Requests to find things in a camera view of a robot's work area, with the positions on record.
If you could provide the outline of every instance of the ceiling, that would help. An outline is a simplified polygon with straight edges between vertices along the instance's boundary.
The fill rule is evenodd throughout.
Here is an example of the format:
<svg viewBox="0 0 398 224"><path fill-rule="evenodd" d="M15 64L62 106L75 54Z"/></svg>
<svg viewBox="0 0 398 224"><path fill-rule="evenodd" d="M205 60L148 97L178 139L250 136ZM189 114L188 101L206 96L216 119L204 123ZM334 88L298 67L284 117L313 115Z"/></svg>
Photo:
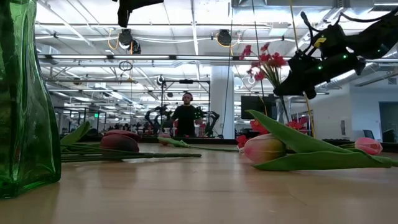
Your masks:
<svg viewBox="0 0 398 224"><path fill-rule="evenodd" d="M40 4L37 5L35 34L40 54L129 55L129 52L119 46L113 49L117 46L117 34L121 31L117 17L118 3L111 0L51 0L46 1L47 4L41 0L38 2ZM271 53L278 52L291 57L296 50L295 39L301 49L304 49L309 41L308 29L299 16L302 11L307 14L314 27L323 29L335 21L339 12L344 11L352 17L368 19L384 15L390 10L387 6L374 6L372 1L351 0L348 1L350 8L334 7L334 2L340 1L295 1L294 32L289 2L253 0L253 7L251 0L165 0L163 4L134 10L128 28L132 29L133 37L141 46L141 55L229 56L229 47L221 46L215 39L220 29L228 29L235 44L232 48L233 55L240 55L247 44L256 49L258 41L260 47L266 42L271 42ZM347 34L360 32L370 25L343 19L340 24ZM157 91L160 90L160 86L157 79L160 76L166 80L205 81L210 80L212 67L220 65L219 62L211 60L204 62L152 59L129 60L133 69L126 72L119 69L118 65L122 60L71 58L56 60L56 64L42 60L41 66L45 79L50 80L47 82L49 89L69 104L119 103L123 109L130 110L127 104L133 101L134 104L142 104L144 111L159 104L160 93ZM237 116L240 114L240 96L261 91L260 83L254 82L246 74L249 67L250 62L231 63L231 74L235 77ZM288 67L282 68L283 76L288 72ZM76 85L71 82L74 78L90 82L81 81L80 85ZM128 82L129 78L137 83ZM264 91L272 91L269 82L263 81L263 86ZM73 91L98 89L120 92L116 96L104 96L99 91ZM184 90L196 91L194 97L203 101L198 101L198 104L207 110L207 85L174 83L168 89L174 96L165 96L165 100L176 103L181 99Z"/></svg>

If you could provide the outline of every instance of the glass vase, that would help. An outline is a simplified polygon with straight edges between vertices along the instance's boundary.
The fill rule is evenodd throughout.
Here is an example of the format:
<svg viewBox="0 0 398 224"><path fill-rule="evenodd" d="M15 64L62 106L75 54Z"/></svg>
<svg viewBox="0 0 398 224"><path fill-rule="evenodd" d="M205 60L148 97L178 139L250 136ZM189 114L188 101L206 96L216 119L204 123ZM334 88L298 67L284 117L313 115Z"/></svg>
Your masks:
<svg viewBox="0 0 398 224"><path fill-rule="evenodd" d="M277 118L276 120L282 124L287 124L292 121L291 102L288 97L280 97L276 99L276 110Z"/></svg>
<svg viewBox="0 0 398 224"><path fill-rule="evenodd" d="M0 198L61 177L60 140L37 60L36 0L0 1Z"/></svg>

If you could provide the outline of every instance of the white column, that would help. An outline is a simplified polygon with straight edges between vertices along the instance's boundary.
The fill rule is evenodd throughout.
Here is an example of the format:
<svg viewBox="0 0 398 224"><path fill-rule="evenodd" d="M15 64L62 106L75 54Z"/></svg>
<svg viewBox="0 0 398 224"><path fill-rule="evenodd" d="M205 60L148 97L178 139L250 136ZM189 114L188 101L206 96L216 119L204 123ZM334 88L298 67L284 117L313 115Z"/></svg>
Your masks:
<svg viewBox="0 0 398 224"><path fill-rule="evenodd" d="M231 68L227 66L214 66L211 69L210 111L214 111L220 115L215 125L215 131L218 134L222 134L225 139L235 138L234 74Z"/></svg>

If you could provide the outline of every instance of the headphones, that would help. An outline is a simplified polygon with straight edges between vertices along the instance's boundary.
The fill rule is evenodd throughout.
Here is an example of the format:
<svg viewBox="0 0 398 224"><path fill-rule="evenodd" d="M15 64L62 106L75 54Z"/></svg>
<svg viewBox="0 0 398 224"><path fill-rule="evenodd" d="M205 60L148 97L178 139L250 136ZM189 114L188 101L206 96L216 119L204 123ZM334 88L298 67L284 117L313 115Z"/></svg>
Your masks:
<svg viewBox="0 0 398 224"><path fill-rule="evenodd" d="M193 101L193 96L192 96L191 93L188 93L188 92L186 92L186 93L184 93L184 95L182 95L182 99L181 99L181 100L184 100L184 96L185 96L186 94L188 94L188 95L191 96L191 102L192 102L192 101Z"/></svg>

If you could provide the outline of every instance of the table surface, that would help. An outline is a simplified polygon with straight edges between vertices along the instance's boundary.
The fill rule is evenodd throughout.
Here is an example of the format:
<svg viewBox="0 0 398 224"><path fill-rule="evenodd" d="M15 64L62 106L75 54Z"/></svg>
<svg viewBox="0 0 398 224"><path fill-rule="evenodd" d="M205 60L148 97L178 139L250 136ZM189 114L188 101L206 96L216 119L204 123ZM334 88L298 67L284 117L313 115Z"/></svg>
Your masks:
<svg viewBox="0 0 398 224"><path fill-rule="evenodd" d="M0 200L1 223L398 222L398 168L267 172L233 152L139 146L203 157L64 164L59 183Z"/></svg>

